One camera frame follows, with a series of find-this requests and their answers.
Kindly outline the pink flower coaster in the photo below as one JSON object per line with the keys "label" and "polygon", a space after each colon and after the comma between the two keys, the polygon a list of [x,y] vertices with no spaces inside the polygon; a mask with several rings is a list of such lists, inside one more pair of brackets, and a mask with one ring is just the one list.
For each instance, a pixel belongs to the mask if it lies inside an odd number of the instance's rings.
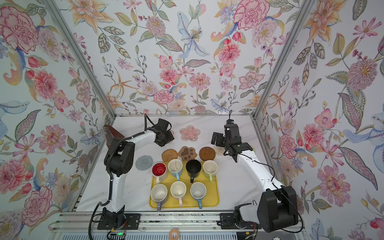
{"label": "pink flower coaster", "polygon": [[181,138],[183,141],[197,141],[198,136],[201,134],[199,129],[196,129],[194,126],[189,125],[186,128],[180,129]]}

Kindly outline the grey-blue woven round coaster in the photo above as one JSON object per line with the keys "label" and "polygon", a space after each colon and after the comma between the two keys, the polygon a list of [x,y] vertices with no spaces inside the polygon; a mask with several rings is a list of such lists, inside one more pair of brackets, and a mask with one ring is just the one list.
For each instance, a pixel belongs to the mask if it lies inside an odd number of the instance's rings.
{"label": "grey-blue woven round coaster", "polygon": [[145,171],[153,165],[153,158],[151,156],[141,156],[136,160],[135,166],[139,171]]}

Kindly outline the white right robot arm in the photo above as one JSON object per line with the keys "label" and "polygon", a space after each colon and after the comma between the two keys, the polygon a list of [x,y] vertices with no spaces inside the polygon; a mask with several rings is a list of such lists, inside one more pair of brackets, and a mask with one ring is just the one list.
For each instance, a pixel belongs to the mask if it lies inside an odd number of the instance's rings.
{"label": "white right robot arm", "polygon": [[234,221],[240,228],[247,223],[258,224],[267,232],[286,231],[288,227],[302,222],[297,207],[297,194],[291,186],[284,186],[268,164],[259,162],[250,144],[243,142],[239,127],[229,118],[224,133],[214,132],[211,143],[225,149],[254,181],[259,195],[255,204],[241,204],[234,208]]}

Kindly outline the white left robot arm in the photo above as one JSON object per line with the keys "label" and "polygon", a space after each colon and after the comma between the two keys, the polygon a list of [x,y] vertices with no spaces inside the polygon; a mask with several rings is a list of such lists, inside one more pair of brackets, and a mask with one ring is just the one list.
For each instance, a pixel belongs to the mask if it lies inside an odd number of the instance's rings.
{"label": "white left robot arm", "polygon": [[125,181],[127,173],[133,167],[135,151],[151,143],[163,147],[174,140],[170,122],[158,119],[158,122],[154,124],[145,115],[144,123],[144,131],[130,137],[123,136],[110,125],[103,126],[103,134],[108,147],[104,165],[110,178],[110,190],[107,203],[102,205],[109,212],[124,211]]}

